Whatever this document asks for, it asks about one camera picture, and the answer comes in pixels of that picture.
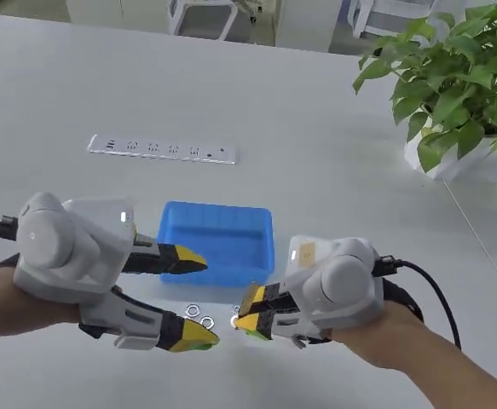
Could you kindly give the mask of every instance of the white power strip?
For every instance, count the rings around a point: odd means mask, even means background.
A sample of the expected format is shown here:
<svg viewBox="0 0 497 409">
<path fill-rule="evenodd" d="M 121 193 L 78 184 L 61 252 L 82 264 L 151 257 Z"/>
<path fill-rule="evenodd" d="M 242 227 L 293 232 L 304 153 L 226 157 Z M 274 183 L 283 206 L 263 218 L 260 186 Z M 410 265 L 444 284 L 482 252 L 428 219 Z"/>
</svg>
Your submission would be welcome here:
<svg viewBox="0 0 497 409">
<path fill-rule="evenodd" d="M 161 141 L 156 138 L 95 135 L 87 150 L 90 153 L 138 158 L 193 160 L 213 164 L 237 163 L 237 149 L 229 144 L 186 143 Z"/>
</svg>

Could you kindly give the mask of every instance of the green plant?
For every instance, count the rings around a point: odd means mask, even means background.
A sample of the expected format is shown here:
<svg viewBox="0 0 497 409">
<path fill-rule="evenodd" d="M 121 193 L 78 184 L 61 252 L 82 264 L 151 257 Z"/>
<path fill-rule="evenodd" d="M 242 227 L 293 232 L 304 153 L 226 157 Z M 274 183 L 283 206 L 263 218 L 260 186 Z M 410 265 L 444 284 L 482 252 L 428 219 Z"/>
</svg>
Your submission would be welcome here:
<svg viewBox="0 0 497 409">
<path fill-rule="evenodd" d="M 450 28 L 440 42 L 427 19 L 413 20 L 396 37 L 380 38 L 361 58 L 362 71 L 353 83 L 358 93 L 368 79 L 397 75 L 392 109 L 396 124 L 409 118 L 407 141 L 431 119 L 431 130 L 423 132 L 418 147 L 426 172 L 455 144 L 458 158 L 483 137 L 492 137 L 497 149 L 497 5 L 467 9 L 465 17 L 456 24 L 450 14 L 436 15 Z M 414 42 L 417 37 L 433 45 L 423 47 Z M 379 57 L 367 64 L 376 49 Z"/>
</svg>

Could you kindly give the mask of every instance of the yellow label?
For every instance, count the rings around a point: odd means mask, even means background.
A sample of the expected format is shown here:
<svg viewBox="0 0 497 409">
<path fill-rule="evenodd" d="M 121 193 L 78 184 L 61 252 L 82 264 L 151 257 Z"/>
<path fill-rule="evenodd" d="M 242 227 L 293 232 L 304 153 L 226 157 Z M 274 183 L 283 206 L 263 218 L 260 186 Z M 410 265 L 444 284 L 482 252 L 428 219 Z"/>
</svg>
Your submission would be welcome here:
<svg viewBox="0 0 497 409">
<path fill-rule="evenodd" d="M 300 268 L 308 268 L 315 264 L 316 257 L 316 244 L 305 243 L 304 245 L 299 246 L 299 267 Z"/>
</svg>

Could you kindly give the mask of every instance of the white flower pot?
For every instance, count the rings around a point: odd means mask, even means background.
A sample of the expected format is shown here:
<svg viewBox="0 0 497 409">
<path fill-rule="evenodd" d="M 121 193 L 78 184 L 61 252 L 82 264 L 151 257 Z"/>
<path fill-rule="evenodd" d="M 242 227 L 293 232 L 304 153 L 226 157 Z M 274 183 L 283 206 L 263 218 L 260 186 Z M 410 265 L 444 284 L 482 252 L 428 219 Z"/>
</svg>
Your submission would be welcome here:
<svg viewBox="0 0 497 409">
<path fill-rule="evenodd" d="M 425 127 L 431 127 L 431 120 L 428 120 Z M 422 138 L 422 133 L 419 132 L 406 144 L 404 158 L 413 169 L 425 173 L 417 152 Z M 475 149 L 461 159 L 457 159 L 457 146 L 454 145 L 443 154 L 442 162 L 425 174 L 432 179 L 444 181 L 460 177 L 476 181 L 497 181 L 497 150 L 493 151 L 491 145 L 489 138 L 483 138 Z"/>
</svg>

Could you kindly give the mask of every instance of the human hand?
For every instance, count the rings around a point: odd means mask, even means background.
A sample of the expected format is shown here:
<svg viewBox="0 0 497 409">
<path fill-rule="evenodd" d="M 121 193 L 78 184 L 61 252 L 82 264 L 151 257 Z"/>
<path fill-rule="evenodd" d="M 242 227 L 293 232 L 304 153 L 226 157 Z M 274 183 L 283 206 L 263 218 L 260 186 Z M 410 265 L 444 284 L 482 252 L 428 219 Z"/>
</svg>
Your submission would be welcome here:
<svg viewBox="0 0 497 409">
<path fill-rule="evenodd" d="M 0 268 L 0 336 L 79 322 L 78 306 L 37 299 L 13 283 L 14 268 Z"/>
<path fill-rule="evenodd" d="M 407 308 L 384 302 L 384 314 L 368 325 L 332 330 L 330 338 L 343 343 L 373 366 L 401 370 L 409 352 L 431 332 Z"/>
</svg>

